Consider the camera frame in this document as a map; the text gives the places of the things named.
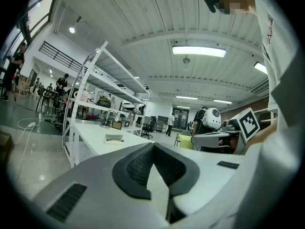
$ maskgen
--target glass door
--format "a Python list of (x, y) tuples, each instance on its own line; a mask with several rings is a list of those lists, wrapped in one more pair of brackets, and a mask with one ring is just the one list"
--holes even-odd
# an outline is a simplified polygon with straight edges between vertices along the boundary
[(173, 108), (173, 112), (175, 113), (173, 128), (186, 130), (189, 110)]

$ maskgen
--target black office chair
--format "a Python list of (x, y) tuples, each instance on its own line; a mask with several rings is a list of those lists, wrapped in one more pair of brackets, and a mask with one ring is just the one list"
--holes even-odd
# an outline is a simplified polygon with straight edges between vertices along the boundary
[(141, 133), (141, 136), (145, 135), (145, 136), (148, 137), (148, 139), (150, 139), (150, 136), (153, 137), (152, 135), (149, 135), (150, 132), (153, 132), (153, 127), (152, 127), (151, 120), (152, 120), (152, 118), (150, 117), (149, 120), (148, 120), (149, 124), (143, 123), (142, 131), (144, 131), (144, 133)]

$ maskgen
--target table leg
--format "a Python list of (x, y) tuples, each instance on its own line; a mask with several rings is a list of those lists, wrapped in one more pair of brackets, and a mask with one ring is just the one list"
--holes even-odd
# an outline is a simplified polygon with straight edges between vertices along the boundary
[(40, 95), (40, 97), (39, 97), (39, 100), (38, 100), (38, 103), (37, 103), (37, 106), (36, 106), (36, 110), (35, 110), (35, 111), (37, 111), (37, 108), (38, 108), (38, 105), (39, 105), (40, 99), (41, 99), (41, 95)]
[(74, 131), (74, 162), (75, 165), (80, 163), (80, 134), (77, 129)]

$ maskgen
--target ceiling light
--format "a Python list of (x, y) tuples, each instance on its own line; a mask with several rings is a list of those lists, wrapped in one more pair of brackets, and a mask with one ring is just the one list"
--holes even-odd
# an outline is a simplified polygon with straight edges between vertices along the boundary
[(190, 107), (184, 107), (184, 106), (177, 106), (177, 108), (185, 108), (185, 109), (190, 109)]
[(224, 103), (224, 104), (232, 104), (232, 102), (229, 101), (222, 101), (222, 100), (214, 100), (214, 102)]
[(186, 99), (198, 99), (197, 97), (183, 97), (183, 96), (176, 96), (177, 98), (186, 98)]
[(173, 46), (173, 54), (202, 54), (216, 57), (224, 57), (225, 49), (195, 47), (195, 46)]
[(259, 62), (256, 62), (256, 63), (255, 63), (254, 68), (258, 69), (258, 70), (261, 71), (261, 72), (264, 72), (265, 74), (268, 74), (268, 73), (267, 73), (266, 66), (264, 66), (263, 64), (261, 64), (261, 63), (259, 63)]

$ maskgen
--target floor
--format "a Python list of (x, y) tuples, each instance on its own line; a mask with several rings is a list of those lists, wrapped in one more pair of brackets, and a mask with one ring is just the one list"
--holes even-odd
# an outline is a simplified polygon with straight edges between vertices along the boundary
[[(10, 98), (8, 102), (0, 101), (0, 113), (2, 113), (0, 130), (10, 133), (14, 143), (18, 142), (11, 152), (7, 174), (16, 189), (29, 200), (32, 200), (51, 181), (71, 168), (62, 150), (61, 133), (51, 123), (43, 121), (40, 126), (34, 127), (31, 134), (29, 131), (25, 131), (23, 135), (23, 129), (17, 126), (17, 122), (25, 118), (51, 118), (50, 115), (44, 114), (46, 111), (53, 114), (52, 109), (47, 106), (43, 106), (40, 113), (34, 112), (37, 101), (38, 97), (35, 96), (17, 97), (17, 102), (13, 98)], [(24, 120), (20, 122), (20, 126), (26, 127), (33, 121), (38, 123), (38, 120)], [(151, 140), (155, 142), (174, 145), (178, 132), (172, 131), (172, 136), (158, 131), (151, 134), (153, 136)], [(153, 207), (165, 217), (168, 188), (155, 166), (151, 169), (147, 188), (152, 193)]]

